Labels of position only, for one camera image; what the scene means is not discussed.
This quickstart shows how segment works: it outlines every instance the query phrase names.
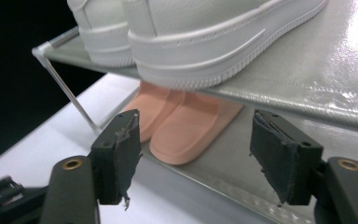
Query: shoe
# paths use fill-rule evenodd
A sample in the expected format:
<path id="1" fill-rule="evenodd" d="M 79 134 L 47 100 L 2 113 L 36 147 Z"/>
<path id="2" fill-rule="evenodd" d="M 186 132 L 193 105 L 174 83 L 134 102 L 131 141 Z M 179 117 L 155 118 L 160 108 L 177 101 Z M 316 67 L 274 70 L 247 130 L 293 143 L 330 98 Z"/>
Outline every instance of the shoe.
<path id="1" fill-rule="evenodd" d="M 80 38 L 94 63 L 109 67 L 134 65 L 129 27 L 120 0 L 67 0 Z"/>
<path id="2" fill-rule="evenodd" d="M 139 110 L 140 141 L 143 143 L 184 99 L 183 91 L 168 90 L 141 81 L 138 93 L 123 111 Z"/>
<path id="3" fill-rule="evenodd" d="M 327 0 L 122 0 L 132 57 L 146 81 L 195 90 L 236 75 Z"/>
<path id="4" fill-rule="evenodd" d="M 195 160 L 243 105 L 186 92 L 185 100 L 153 133 L 150 152 L 160 161 L 182 165 Z"/>

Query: reflective surface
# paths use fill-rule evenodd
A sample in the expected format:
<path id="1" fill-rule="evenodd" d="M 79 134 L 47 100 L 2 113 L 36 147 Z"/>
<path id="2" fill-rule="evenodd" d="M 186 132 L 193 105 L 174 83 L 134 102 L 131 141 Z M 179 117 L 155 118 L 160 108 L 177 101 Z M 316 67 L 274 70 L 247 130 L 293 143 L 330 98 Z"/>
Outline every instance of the reflective surface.
<path id="1" fill-rule="evenodd" d="M 358 1 L 330 0 L 207 92 L 358 130 Z"/>

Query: white sneaker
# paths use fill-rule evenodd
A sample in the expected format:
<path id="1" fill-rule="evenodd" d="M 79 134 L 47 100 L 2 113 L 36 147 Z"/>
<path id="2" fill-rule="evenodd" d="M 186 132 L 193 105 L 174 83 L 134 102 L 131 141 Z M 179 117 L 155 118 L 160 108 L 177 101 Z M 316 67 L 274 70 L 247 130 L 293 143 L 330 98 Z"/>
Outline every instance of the white sneaker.
<path id="1" fill-rule="evenodd" d="M 67 3 L 94 63 L 114 67 L 134 65 L 120 0 L 67 0 Z"/>
<path id="2" fill-rule="evenodd" d="M 132 57 L 146 81 L 211 87 L 237 74 L 327 0 L 122 0 Z"/>

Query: white surface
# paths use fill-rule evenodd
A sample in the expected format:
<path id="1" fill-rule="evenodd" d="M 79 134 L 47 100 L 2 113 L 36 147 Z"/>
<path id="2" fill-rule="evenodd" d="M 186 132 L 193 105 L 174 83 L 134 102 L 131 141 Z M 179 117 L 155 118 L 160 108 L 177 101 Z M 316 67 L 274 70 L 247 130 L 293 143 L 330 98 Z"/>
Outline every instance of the white surface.
<path id="1" fill-rule="evenodd" d="M 79 97 L 99 120 L 138 87 L 138 81 L 104 76 Z M 71 104 L 0 157 L 0 178 L 10 175 L 24 187 L 43 187 L 53 165 L 67 157 L 88 155 L 96 139 Z M 147 158 L 141 158 L 129 190 L 131 206 L 101 206 L 102 223 L 269 223 L 205 187 Z"/>

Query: brass screw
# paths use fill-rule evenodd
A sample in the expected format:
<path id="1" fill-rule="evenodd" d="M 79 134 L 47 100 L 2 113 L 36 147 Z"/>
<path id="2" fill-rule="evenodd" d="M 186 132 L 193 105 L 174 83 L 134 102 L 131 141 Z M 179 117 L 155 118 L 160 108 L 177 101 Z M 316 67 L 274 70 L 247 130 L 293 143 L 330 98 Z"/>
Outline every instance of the brass screw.
<path id="1" fill-rule="evenodd" d="M 83 164 L 83 161 L 80 159 L 71 159 L 62 165 L 64 170 L 75 170 Z"/>
<path id="2" fill-rule="evenodd" d="M 338 164 L 347 170 L 358 171 L 358 163 L 350 160 L 339 160 Z"/>

